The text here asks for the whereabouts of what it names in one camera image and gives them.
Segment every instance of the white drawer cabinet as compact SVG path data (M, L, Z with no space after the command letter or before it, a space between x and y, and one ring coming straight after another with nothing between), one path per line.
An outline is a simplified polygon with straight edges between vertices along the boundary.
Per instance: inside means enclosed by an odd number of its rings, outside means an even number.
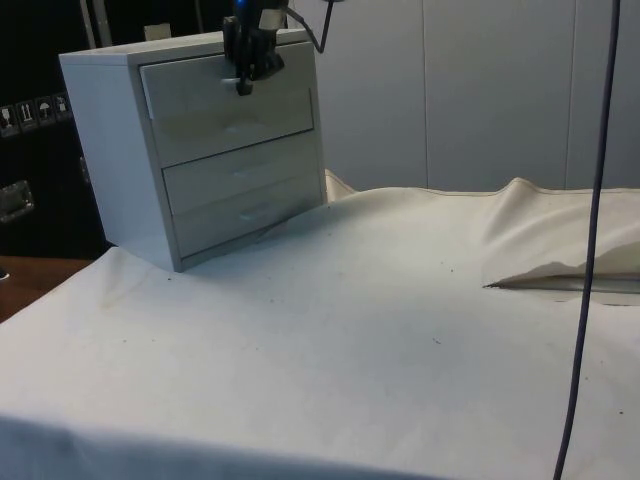
M239 97L219 33L61 55L107 239L181 271L326 200L313 46Z

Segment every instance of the sticker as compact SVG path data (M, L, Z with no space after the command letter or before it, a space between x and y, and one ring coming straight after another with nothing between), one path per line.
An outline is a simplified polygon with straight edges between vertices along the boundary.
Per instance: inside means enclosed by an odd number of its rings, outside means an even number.
M36 109L32 100L16 103L18 122L23 132L29 132L38 128Z
M73 117L71 113L71 104L66 92L57 93L53 96L53 110L56 114L56 120L69 120Z
M0 107L0 137L13 137L19 133L18 117L13 105Z
M56 123L56 114L53 111L53 100L51 97L36 99L36 113L38 115L38 123L41 127Z

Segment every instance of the cabinet top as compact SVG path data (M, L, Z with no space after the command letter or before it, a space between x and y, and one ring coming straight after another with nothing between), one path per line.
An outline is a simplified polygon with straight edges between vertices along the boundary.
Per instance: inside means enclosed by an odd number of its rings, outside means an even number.
M278 44L308 41L303 29L281 30ZM115 47L84 50L60 55L62 65L141 65L180 58L217 55L224 52L222 32L168 38L152 42L131 43Z

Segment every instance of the white wall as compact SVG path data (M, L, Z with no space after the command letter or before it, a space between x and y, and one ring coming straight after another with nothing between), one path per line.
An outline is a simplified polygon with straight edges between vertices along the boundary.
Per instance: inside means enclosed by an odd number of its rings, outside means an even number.
M574 0L425 0L429 186L564 187Z
M611 3L578 0L567 188L590 188L595 170ZM605 187L640 187L640 0L622 0Z
M320 36L326 3L295 0ZM336 3L317 56L327 167L358 189L426 186L422 0Z
M318 34L326 3L295 0ZM592 183L610 0L347 0L318 56L327 165L356 188ZM640 0L622 0L605 185L640 187Z

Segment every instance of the dark background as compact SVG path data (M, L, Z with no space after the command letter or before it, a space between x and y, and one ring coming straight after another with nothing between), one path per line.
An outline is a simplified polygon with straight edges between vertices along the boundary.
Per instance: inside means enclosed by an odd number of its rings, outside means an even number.
M191 1L105 0L105 6L116 45L144 41L143 27L158 23L170 22L173 36L198 33ZM219 30L231 6L232 0L202 0L205 31ZM0 106L63 92L58 54L88 48L78 0L0 0ZM0 223L0 255L91 259L108 248L81 156L73 120L0 138L0 188L26 180L35 202L34 211Z

